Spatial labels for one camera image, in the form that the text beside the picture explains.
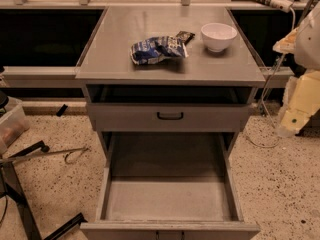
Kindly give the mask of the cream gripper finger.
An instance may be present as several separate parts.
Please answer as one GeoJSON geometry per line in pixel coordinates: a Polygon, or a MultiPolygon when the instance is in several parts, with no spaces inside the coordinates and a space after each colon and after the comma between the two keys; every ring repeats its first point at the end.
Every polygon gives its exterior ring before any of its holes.
{"type": "Polygon", "coordinates": [[[299,78],[290,77],[279,110],[276,133],[292,137],[309,122],[320,109],[320,72],[307,70],[299,78]]]}

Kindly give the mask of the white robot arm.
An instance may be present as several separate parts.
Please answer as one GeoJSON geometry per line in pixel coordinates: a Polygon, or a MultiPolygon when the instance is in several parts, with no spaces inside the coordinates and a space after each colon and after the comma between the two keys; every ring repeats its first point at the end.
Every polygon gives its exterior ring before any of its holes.
{"type": "Polygon", "coordinates": [[[273,50],[293,54],[295,63],[306,69],[299,78],[289,78],[278,115],[277,134],[291,137],[320,109],[320,2],[273,50]]]}

